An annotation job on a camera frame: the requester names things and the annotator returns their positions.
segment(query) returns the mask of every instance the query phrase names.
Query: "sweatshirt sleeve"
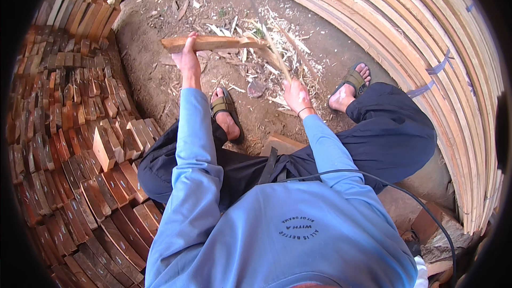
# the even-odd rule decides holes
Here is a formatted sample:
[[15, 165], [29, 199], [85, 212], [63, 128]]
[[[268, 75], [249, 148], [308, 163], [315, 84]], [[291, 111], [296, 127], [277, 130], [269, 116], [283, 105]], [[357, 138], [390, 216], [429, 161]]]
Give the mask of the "sweatshirt sleeve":
[[[306, 116], [303, 120], [304, 129], [313, 150], [318, 172], [334, 169], [357, 169], [347, 149], [338, 137], [316, 114]], [[362, 174], [355, 172], [336, 172], [321, 176], [323, 183], [329, 187], [343, 191], [348, 185], [364, 185]]]
[[195, 245], [206, 242], [221, 217], [223, 170], [217, 165], [208, 101], [195, 88], [181, 90], [176, 161], [173, 192], [147, 259], [146, 286], [170, 282], [188, 268], [200, 250]]

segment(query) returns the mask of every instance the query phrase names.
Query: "black belt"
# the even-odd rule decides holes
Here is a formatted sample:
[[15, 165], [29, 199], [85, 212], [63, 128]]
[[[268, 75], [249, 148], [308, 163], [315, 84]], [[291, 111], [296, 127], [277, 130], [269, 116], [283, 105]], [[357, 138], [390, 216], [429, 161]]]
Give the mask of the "black belt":
[[261, 177], [259, 177], [259, 181], [257, 185], [263, 185], [265, 183], [270, 182], [270, 176], [272, 175], [272, 172], [274, 171], [275, 162], [278, 159], [278, 150], [272, 147], [270, 150], [270, 155], [268, 156], [268, 161], [265, 164], [265, 168], [263, 168], [263, 172], [261, 174]]

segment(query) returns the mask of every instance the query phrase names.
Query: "foot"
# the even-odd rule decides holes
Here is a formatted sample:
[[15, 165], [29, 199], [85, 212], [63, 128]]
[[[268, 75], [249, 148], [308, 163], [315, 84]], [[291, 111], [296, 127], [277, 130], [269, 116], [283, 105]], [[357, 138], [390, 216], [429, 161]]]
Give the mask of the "foot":
[[[214, 102], [218, 97], [222, 97], [224, 92], [221, 88], [215, 89], [215, 91], [211, 94], [210, 102]], [[222, 129], [226, 132], [227, 140], [235, 140], [240, 136], [240, 128], [234, 123], [233, 117], [229, 112], [218, 112], [215, 115], [215, 121], [222, 127]]]
[[[361, 63], [355, 67], [355, 70], [361, 74], [365, 80], [366, 85], [370, 84], [370, 70], [368, 67]], [[349, 84], [343, 85], [334, 95], [329, 97], [329, 106], [342, 112], [346, 112], [348, 105], [355, 100], [355, 89]]]

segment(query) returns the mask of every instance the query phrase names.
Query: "hand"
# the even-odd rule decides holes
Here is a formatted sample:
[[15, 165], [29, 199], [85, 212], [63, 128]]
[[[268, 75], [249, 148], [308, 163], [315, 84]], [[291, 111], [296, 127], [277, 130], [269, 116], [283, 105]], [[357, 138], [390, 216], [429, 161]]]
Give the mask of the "hand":
[[291, 110], [297, 113], [300, 118], [304, 119], [307, 115], [315, 113], [306, 86], [297, 79], [293, 79], [291, 84], [285, 80], [284, 86], [285, 101]]
[[194, 43], [198, 33], [192, 31], [181, 53], [172, 54], [172, 58], [183, 75], [182, 88], [193, 87], [201, 90], [201, 65], [194, 52]]

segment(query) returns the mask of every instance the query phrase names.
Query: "dark navy pants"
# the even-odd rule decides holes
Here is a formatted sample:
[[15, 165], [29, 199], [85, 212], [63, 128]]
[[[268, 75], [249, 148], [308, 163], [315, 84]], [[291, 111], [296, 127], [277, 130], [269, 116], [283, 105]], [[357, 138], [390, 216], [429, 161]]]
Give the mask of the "dark navy pants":
[[[374, 83], [347, 107], [347, 115], [357, 124], [336, 133], [358, 169], [394, 183], [411, 176], [432, 157], [436, 132], [430, 119], [403, 91], [385, 83]], [[224, 168], [220, 192], [221, 211], [229, 208], [258, 182], [268, 157], [255, 157], [223, 149], [224, 130], [212, 119], [217, 164]], [[139, 182], [146, 194], [167, 203], [173, 190], [171, 175], [176, 166], [178, 122], [151, 147], [138, 168]], [[290, 155], [280, 155], [271, 181], [283, 168], [287, 177], [316, 174], [317, 166], [310, 146]], [[384, 186], [365, 177], [377, 194]]]

